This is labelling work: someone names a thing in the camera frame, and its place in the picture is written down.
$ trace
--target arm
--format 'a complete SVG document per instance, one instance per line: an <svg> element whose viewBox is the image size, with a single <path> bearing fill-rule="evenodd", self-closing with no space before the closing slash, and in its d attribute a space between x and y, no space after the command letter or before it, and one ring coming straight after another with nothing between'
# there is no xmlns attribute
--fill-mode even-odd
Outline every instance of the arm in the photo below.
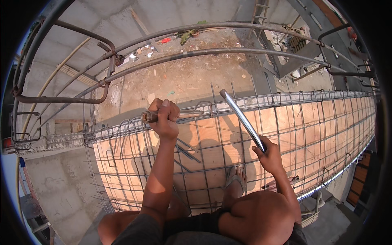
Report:
<svg viewBox="0 0 392 245"><path fill-rule="evenodd" d="M174 147L178 135L176 120L180 109L169 100L155 99L149 110L158 109L158 122L150 126L159 135L160 145L144 190L140 214L150 215L163 228L172 195Z"/></svg>
<svg viewBox="0 0 392 245"><path fill-rule="evenodd" d="M286 171L283 168L282 156L279 152L279 146L273 144L267 137L260 136L260 139L267 146L267 150L263 153L259 148L253 146L252 150L257 154L259 161L263 168L270 172L276 181L276 189L278 193L285 196L290 204L292 213L294 214L295 222L301 224L301 208L297 197L295 196L294 190L291 187L289 180L287 179Z"/></svg>

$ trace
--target plant pot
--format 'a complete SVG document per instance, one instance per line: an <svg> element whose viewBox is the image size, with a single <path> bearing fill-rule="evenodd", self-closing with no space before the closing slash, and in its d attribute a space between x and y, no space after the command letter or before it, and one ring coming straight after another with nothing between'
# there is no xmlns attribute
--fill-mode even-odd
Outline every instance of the plant pot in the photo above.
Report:
<svg viewBox="0 0 392 245"><path fill-rule="evenodd" d="M191 35L193 36L193 37L198 37L199 36L199 30L197 30L197 29L195 29L195 30L193 30L192 32L191 32Z"/></svg>

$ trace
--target wooden ladder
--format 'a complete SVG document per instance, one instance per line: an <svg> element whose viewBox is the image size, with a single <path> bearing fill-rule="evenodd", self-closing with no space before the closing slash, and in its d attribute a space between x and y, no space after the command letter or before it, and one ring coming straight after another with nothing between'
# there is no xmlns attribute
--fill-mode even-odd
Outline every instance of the wooden ladder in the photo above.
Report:
<svg viewBox="0 0 392 245"><path fill-rule="evenodd" d="M263 19L263 20L261 21L261 24L263 25L265 19L267 19L266 16L267 16L267 10L268 10L268 8L269 8L269 6L268 6L269 0L267 0L267 2L265 3L265 5L263 5L263 4L258 4L258 2L259 2L259 0L254 0L254 9L253 9L253 14L252 14L252 21L251 21L250 23L253 24L254 18L261 18L261 19ZM256 15L256 11L257 11L257 8L258 8L258 7L264 8L264 16L258 16L258 15ZM253 30L253 29L250 29L250 30L249 30L248 39L250 38L250 35L252 34L252 30Z"/></svg>

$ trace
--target wooden board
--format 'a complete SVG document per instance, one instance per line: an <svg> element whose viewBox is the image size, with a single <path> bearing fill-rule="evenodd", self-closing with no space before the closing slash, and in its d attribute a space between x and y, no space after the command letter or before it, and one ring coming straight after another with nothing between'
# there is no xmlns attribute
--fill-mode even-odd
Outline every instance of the wooden board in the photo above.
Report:
<svg viewBox="0 0 392 245"><path fill-rule="evenodd" d="M298 176L294 191L301 196L332 178L363 150L373 135L375 108L371 98L303 103L245 113L258 134L279 145L288 177ZM201 163L183 153L174 158L174 185L192 214L219 207L226 171L245 164L246 193L262 190L273 180L258 162L254 142L236 115L179 124L178 143ZM138 132L94 145L106 192L115 209L139 210L148 174L159 147L154 131Z"/></svg>

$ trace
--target dirt ground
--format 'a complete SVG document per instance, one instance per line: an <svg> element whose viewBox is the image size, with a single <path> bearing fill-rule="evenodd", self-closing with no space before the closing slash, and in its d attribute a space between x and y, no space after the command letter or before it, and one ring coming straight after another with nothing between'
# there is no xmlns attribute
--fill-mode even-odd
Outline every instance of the dirt ground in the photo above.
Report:
<svg viewBox="0 0 392 245"><path fill-rule="evenodd" d="M248 29L237 28L207 31L200 33L197 38L188 39L184 45L180 45L180 39L170 36L171 41L158 44L159 53L154 51L148 58L147 54L152 51L145 49L137 55L139 58L137 61L130 60L116 67L115 73L180 51L236 47L239 44L248 48L262 48L254 36L250 40L246 39L247 33ZM329 77L325 73L324 75L314 73L301 79L298 85L293 84L291 80L287 83L284 78L279 80L261 67L259 59L264 61L265 55L204 55L173 60L127 74L114 80L110 85L107 99L95 106L97 126L117 125L124 119L139 116L154 98L167 98L178 104L180 108L185 108L196 105L201 100L213 102L213 89L216 100L220 101L222 98L219 91L226 89L232 92L231 83L233 83L237 97L251 96L255 94L252 78L257 94L331 89ZM268 86L264 71L269 74L270 86ZM101 80L106 73L107 70L102 71L96 78ZM100 98L102 93L103 89L99 88L96 96Z"/></svg>

